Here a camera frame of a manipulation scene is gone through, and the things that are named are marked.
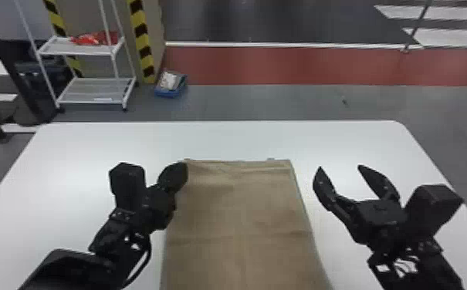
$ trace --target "beige towel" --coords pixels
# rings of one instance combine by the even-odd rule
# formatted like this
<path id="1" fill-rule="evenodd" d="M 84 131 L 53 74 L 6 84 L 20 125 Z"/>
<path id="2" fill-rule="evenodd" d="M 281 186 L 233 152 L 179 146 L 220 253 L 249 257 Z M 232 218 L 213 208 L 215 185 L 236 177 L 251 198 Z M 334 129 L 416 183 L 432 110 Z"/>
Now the beige towel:
<path id="1" fill-rule="evenodd" d="M 330 288 L 288 160 L 186 162 L 163 289 Z"/>

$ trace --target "floor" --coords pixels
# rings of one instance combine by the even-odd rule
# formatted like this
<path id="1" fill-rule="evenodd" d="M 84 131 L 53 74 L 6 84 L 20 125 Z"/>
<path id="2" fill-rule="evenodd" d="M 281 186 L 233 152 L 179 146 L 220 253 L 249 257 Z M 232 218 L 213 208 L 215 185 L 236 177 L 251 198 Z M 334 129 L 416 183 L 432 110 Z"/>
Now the floor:
<path id="1" fill-rule="evenodd" d="M 424 0 L 165 0 L 161 5 L 169 42 L 386 47 L 411 41 L 424 47 L 467 47 L 467 0 L 434 0 L 411 39 L 424 4 Z"/>
<path id="2" fill-rule="evenodd" d="M 189 86 L 180 99 L 161 99 L 142 86 L 134 91 L 128 113 L 117 106 L 73 106 L 55 119 L 171 120 L 397 120 L 467 203 L 467 87 Z M 17 134 L 0 145 L 0 179 L 30 137 Z"/>

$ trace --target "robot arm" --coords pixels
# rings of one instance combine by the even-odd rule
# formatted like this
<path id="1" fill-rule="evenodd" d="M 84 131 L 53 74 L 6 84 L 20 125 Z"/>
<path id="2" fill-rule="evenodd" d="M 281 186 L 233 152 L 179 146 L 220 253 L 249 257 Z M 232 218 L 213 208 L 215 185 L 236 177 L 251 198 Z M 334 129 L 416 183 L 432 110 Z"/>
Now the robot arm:
<path id="1" fill-rule="evenodd" d="M 421 185 L 402 208 L 397 190 L 383 174 L 363 165 L 358 170 L 379 199 L 352 201 L 340 196 L 321 167 L 313 189 L 352 238 L 372 250 L 367 263 L 383 289 L 463 290 L 433 238 L 463 199 L 445 185 Z"/>
<path id="2" fill-rule="evenodd" d="M 90 253 L 52 251 L 19 290 L 117 290 L 141 273 L 151 258 L 150 234 L 170 223 L 175 194 L 186 183 L 188 169 L 183 163 L 172 164 L 150 187 L 145 187 L 143 168 L 136 165 L 118 164 L 109 175 L 116 208 L 90 244 Z"/>

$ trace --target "yellow and black striped post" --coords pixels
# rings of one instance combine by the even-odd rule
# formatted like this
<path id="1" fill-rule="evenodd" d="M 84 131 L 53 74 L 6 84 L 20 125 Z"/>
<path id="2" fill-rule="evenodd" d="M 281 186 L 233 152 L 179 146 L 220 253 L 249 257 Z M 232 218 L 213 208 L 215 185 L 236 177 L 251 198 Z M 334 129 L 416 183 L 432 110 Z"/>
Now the yellow and black striped post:
<path id="1" fill-rule="evenodd" d="M 43 0 L 44 5 L 46 5 L 46 10 L 48 10 L 49 19 L 55 29 L 55 33 L 60 37 L 67 37 L 66 26 L 64 25 L 64 20 L 59 14 L 59 10 L 56 5 L 56 0 Z M 82 67 L 80 61 L 75 56 L 67 56 L 67 64 L 75 72 L 76 76 L 83 77 Z"/>
<path id="2" fill-rule="evenodd" d="M 145 83 L 154 83 L 154 57 L 148 38 L 147 22 L 142 0 L 127 0 L 130 9 L 130 23 L 136 37 L 136 50 L 140 57 L 142 79 Z"/>

